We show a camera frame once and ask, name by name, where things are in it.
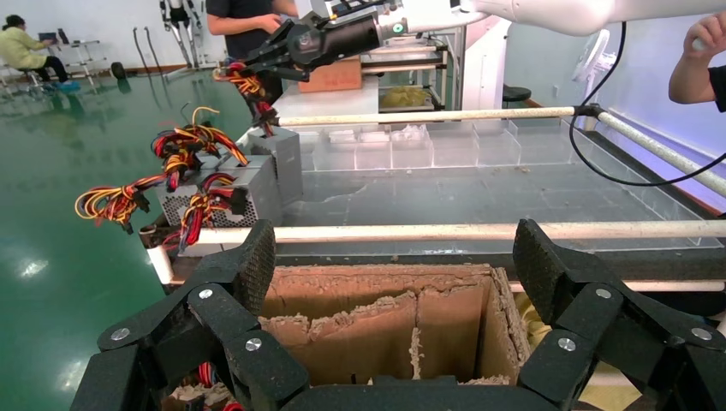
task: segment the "cardboard package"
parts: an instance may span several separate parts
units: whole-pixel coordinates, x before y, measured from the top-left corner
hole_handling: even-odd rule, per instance
[[[530,354],[506,274],[488,265],[277,267],[260,321],[312,385],[515,384]]]
[[[334,92],[356,90],[363,87],[360,57],[349,57],[329,66],[321,66],[310,73],[309,82],[297,83],[301,92]]]

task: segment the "gray power supply unit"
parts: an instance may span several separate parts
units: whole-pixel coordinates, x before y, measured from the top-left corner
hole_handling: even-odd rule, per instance
[[[250,150],[252,156],[247,156],[250,164],[247,168],[259,166],[257,157],[272,156],[277,176],[277,187],[283,206],[302,198],[302,159],[300,150],[300,135],[286,128],[273,127],[275,135],[265,138],[264,131],[257,129],[249,133]],[[240,163],[234,157],[222,162],[219,170],[240,168]]]
[[[257,167],[239,167],[230,170],[202,170],[190,176],[174,193],[167,193],[166,187],[158,187],[157,196],[169,225],[181,225],[189,200],[199,191],[199,184],[214,172],[226,173],[235,178],[231,187],[247,190],[247,211],[244,215],[233,215],[230,210],[212,213],[211,223],[215,228],[252,227],[260,219],[272,221],[276,226],[283,222],[282,201],[277,188],[275,169],[271,156],[255,156]],[[184,256],[204,256],[222,251],[219,245],[198,245],[188,247]]]

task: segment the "person's arm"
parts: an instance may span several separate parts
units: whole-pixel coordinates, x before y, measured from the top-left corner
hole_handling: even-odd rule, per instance
[[[294,0],[272,0],[272,9],[282,15],[298,17],[297,6]]]
[[[26,46],[30,50],[43,50],[44,48],[52,44],[51,40],[46,40],[42,42],[38,41],[30,37],[27,33],[25,33],[25,31],[22,31],[18,39],[24,46]]]
[[[208,0],[206,4],[206,23],[213,36],[229,36],[262,29],[274,33],[280,27],[279,15],[258,15],[248,19],[229,17],[229,0]]]
[[[696,39],[701,40],[705,50],[693,48]],[[680,104],[716,101],[719,96],[715,90],[720,85],[712,84],[711,78],[717,78],[718,72],[709,70],[709,65],[713,57],[723,51],[726,51],[726,12],[706,17],[691,27],[686,35],[683,56],[670,77],[670,99]]]
[[[209,27],[209,33],[213,36],[227,36],[262,28],[258,17],[231,19],[229,17],[213,15],[211,12],[207,13],[206,23]]]

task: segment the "stool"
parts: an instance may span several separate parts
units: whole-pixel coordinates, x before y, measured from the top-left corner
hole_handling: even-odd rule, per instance
[[[504,86],[502,91],[504,108],[509,108],[509,103],[516,103],[528,100],[532,96],[532,90],[524,87]]]

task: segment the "black shirt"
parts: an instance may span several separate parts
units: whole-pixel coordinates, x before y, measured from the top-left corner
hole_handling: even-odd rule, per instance
[[[714,67],[708,70],[711,73],[711,86],[716,94],[716,106],[722,113],[726,113],[726,66]]]
[[[206,12],[217,17],[248,19],[273,12],[272,0],[207,0]],[[260,47],[270,37],[265,30],[224,36],[230,57],[244,59],[247,53]]]

